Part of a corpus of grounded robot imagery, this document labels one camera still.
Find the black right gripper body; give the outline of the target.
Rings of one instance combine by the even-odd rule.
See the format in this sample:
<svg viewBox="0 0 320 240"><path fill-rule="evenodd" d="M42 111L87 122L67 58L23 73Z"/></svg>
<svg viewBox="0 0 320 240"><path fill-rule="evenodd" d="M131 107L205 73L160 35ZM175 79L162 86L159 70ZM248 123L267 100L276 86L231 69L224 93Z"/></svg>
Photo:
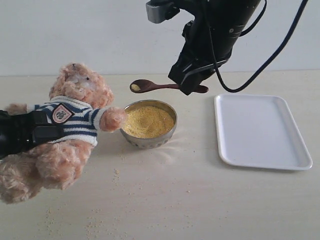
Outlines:
<svg viewBox="0 0 320 240"><path fill-rule="evenodd" d="M184 45L177 68L201 68L227 61L244 29L243 14L200 14L183 30Z"/></svg>

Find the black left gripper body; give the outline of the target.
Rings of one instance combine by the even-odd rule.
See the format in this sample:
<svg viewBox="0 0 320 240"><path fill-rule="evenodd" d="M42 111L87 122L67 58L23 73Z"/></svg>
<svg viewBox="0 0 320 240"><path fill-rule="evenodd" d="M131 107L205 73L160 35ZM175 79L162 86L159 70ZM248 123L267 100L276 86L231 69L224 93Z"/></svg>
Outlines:
<svg viewBox="0 0 320 240"><path fill-rule="evenodd" d="M0 159L32 148L32 114L9 115L0 111Z"/></svg>

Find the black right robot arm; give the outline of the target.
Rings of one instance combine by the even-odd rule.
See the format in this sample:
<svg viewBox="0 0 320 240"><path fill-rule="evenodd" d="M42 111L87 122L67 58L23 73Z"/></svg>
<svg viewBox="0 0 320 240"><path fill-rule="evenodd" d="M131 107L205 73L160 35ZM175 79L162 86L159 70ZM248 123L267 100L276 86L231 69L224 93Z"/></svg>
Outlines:
<svg viewBox="0 0 320 240"><path fill-rule="evenodd" d="M237 39L260 3L258 0L176 0L194 16L182 31L185 39L168 77L190 95L215 67L228 61Z"/></svg>

